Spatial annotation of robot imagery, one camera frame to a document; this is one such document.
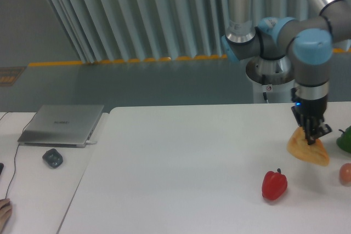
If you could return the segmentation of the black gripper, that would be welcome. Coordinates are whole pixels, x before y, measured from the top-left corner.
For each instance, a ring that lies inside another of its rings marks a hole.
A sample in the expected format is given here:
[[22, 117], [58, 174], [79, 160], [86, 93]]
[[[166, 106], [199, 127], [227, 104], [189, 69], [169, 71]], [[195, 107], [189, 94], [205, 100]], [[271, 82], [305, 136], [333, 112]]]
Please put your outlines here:
[[308, 145], [314, 144], [315, 139], [332, 132], [332, 128], [324, 122], [328, 95], [315, 100], [307, 100], [297, 95], [297, 88], [292, 88], [291, 100], [295, 104], [291, 110], [297, 124], [303, 128]]

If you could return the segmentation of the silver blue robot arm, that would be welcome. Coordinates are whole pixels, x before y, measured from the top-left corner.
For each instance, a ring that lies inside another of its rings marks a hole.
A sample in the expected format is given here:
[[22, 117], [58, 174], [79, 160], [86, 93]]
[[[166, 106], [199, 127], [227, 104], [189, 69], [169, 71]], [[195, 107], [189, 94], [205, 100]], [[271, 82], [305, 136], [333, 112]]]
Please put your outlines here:
[[228, 0], [229, 26], [222, 37], [229, 59], [289, 59], [284, 74], [294, 79], [293, 115], [309, 145], [331, 132], [324, 121], [333, 45], [350, 39], [350, 6], [345, 0], [307, 0], [317, 17], [264, 18], [253, 25], [253, 0]]

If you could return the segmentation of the person's hand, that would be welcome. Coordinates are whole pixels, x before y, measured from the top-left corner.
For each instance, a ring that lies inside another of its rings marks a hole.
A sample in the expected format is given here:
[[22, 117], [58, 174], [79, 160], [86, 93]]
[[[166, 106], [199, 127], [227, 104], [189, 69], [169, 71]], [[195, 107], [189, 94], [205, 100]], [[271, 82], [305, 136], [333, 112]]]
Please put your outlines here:
[[0, 210], [0, 227], [1, 230], [4, 228], [6, 222], [12, 214], [12, 205], [10, 199], [5, 198], [1, 200], [1, 210]]

